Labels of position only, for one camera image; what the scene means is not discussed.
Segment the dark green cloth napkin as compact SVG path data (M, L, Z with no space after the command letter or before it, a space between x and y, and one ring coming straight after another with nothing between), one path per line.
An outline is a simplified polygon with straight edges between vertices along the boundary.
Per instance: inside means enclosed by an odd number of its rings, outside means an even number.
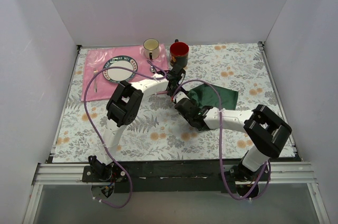
M238 100L238 92L211 85L219 94L221 99L221 107L222 109L226 110L235 110ZM202 108L203 106L212 106L213 108L219 108L219 98L217 94L213 91L213 89L207 85L202 84L199 85L187 92L187 98L183 98L177 106L181 106L181 111L183 111L184 108L189 108L193 106L197 106Z

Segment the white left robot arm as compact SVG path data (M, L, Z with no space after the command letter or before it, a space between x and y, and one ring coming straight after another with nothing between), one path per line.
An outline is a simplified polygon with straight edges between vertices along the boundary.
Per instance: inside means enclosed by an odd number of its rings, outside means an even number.
M124 130L137 117L143 98L161 92L173 97L186 75L184 68L180 65L175 65L171 70L166 71L153 64L151 66L157 70L152 76L123 67L111 68L130 71L143 77L143 80L132 83L123 80L117 85L106 105L107 123L103 135L100 135L93 121L89 120L101 141L99 152L88 157L91 172L99 181L106 182L113 177L110 163L117 162L110 151L119 144Z

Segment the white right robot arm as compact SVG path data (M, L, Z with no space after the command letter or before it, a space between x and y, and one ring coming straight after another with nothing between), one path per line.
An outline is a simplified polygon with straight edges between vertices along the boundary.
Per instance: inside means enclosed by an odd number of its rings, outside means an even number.
M233 130L247 134L253 147L244 155L233 177L239 181L251 180L270 158L278 158L292 128L265 105L253 110L219 110L217 107L198 107L188 97L174 98L174 108L198 130Z

